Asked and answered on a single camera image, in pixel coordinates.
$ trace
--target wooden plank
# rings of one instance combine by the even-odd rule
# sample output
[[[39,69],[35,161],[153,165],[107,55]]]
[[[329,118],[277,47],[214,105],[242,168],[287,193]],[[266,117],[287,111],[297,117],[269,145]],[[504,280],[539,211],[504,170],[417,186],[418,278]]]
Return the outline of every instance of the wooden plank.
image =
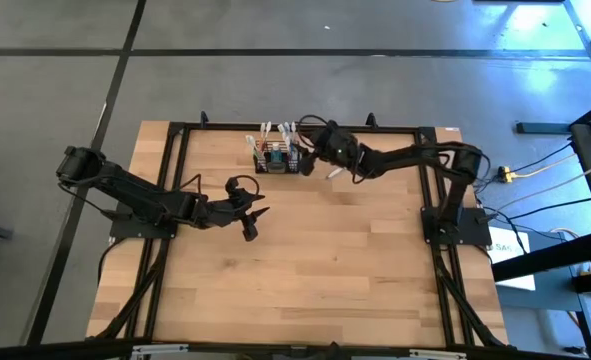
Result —
[[[131,171],[156,180],[163,127],[143,123]],[[438,129],[437,134],[441,141],[460,139],[458,131]],[[201,173],[204,193],[225,197],[229,177],[255,176],[244,135],[191,131],[182,178]],[[410,135],[358,137],[380,150],[413,142]],[[318,162],[310,177],[257,175],[267,198],[254,208],[271,209],[259,219],[260,235],[251,243],[244,242],[239,224],[207,231],[181,227],[171,244],[154,339],[443,346],[433,265],[418,212],[417,168],[360,185],[353,185],[348,173],[324,180],[332,169]],[[253,189],[250,182],[240,182]],[[128,240],[106,259],[89,335],[101,331],[128,298],[140,252],[141,240]],[[460,258],[471,303],[505,339],[488,260],[465,247]],[[457,310],[452,313],[458,326]]]

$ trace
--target small container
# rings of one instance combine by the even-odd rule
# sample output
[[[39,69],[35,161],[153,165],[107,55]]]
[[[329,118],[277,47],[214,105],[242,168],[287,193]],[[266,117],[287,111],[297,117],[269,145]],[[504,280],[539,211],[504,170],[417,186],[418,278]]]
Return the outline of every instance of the small container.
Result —
[[[260,158],[253,156],[256,174],[298,174],[300,154],[295,147],[289,149],[284,141],[274,141],[271,148],[265,143],[264,148],[260,148],[259,141],[255,142],[259,149]]]

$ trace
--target wooden table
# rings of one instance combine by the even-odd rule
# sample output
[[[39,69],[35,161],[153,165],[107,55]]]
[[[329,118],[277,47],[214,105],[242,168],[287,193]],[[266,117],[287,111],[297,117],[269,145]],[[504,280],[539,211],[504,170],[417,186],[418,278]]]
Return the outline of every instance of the wooden table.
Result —
[[[157,180],[168,125],[142,123],[132,173]],[[458,129],[436,132],[438,141],[461,140]],[[204,193],[225,198],[229,177],[255,176],[244,135],[191,131],[182,179],[201,173]],[[358,137],[384,151],[413,143],[410,135]],[[171,157],[167,188],[176,157]],[[259,236],[251,243],[244,241],[240,224],[205,231],[181,226],[171,242],[154,340],[444,346],[435,275],[419,215],[419,170],[392,171],[360,185],[353,185],[348,173],[324,180],[331,170],[318,161],[310,177],[257,175],[266,199],[254,209],[271,209],[259,219]],[[429,178],[436,203],[430,170]],[[253,189],[250,182],[240,182]],[[466,205],[474,204],[471,191]],[[142,244],[141,239],[128,239],[106,258],[88,335],[103,330],[132,293]],[[467,298],[495,336],[506,341],[488,259],[472,246],[458,250]],[[145,298],[136,334],[143,332],[147,303]],[[452,298],[450,304],[461,342]]]

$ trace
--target concrete floor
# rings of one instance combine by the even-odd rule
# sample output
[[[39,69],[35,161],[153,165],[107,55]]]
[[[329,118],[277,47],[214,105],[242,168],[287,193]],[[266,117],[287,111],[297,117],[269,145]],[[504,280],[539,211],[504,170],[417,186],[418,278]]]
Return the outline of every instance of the concrete floor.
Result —
[[[135,5],[0,1],[0,47],[120,48]],[[583,49],[563,5],[471,0],[149,1],[135,47]],[[0,241],[0,346],[22,342],[69,204],[54,171],[66,145],[90,142],[116,60],[0,58],[0,225],[15,232]],[[103,151],[126,166],[140,121],[197,121],[201,110],[216,122],[315,113],[344,124],[361,124],[372,111],[380,124],[460,127],[494,166],[514,166],[565,143],[559,136],[517,136],[517,121],[568,122],[590,108],[588,59],[142,57],[129,60]],[[499,206],[579,172],[569,161],[542,177],[491,185],[481,199]],[[588,195],[577,181],[507,212]],[[114,205],[94,192],[90,199]],[[591,204],[521,223],[588,233]],[[84,337],[108,229],[108,220],[84,209],[45,341]],[[557,352],[582,343],[559,314],[504,310],[509,338],[522,349]]]

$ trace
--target floor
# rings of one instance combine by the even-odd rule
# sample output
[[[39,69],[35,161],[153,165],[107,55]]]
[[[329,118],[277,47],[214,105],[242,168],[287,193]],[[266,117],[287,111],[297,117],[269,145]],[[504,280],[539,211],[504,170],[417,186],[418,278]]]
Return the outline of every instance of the floor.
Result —
[[[493,51],[483,57],[131,57],[114,108],[108,102],[112,116],[102,151],[127,165],[141,120],[197,121],[201,110],[217,122],[290,121],[315,113],[343,124],[361,124],[372,111],[380,124],[460,127],[493,166],[529,163],[565,138],[518,136],[516,122],[568,122],[591,108],[591,60],[578,36],[579,29],[591,37],[591,0],[570,4],[590,19],[587,26],[577,28],[562,4],[149,0],[135,49]],[[121,49],[136,5],[0,0],[0,47]],[[12,240],[0,240],[0,346],[25,341],[70,205],[54,171],[66,145],[93,138],[118,64],[115,56],[27,55],[0,56],[0,225],[14,231]],[[501,206],[579,172],[577,161],[569,161],[532,180],[491,185],[481,199]],[[586,183],[577,181],[507,212],[588,195]],[[94,192],[89,198],[114,205]],[[540,230],[563,226],[585,234],[591,204],[523,220]],[[83,338],[108,228],[93,209],[83,210],[45,341]],[[582,343],[563,313],[504,310],[511,343],[521,349],[559,352]]]

